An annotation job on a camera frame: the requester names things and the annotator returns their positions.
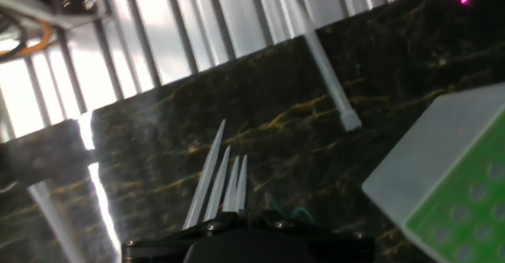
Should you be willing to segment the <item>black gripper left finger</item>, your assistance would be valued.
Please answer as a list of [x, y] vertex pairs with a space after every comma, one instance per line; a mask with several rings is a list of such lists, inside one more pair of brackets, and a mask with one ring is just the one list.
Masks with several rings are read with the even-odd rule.
[[245, 210], [219, 212], [217, 217], [161, 239], [130, 239], [121, 245], [121, 262], [153, 262], [161, 257], [185, 256], [190, 246], [201, 239], [235, 228], [246, 227]]

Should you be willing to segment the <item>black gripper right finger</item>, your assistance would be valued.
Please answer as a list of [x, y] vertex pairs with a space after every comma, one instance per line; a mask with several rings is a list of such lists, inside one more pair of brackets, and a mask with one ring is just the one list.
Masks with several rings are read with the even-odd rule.
[[274, 210], [264, 210], [252, 218], [252, 226], [298, 239], [317, 262], [372, 263], [375, 261], [375, 240], [336, 234], [295, 218], [285, 218]]

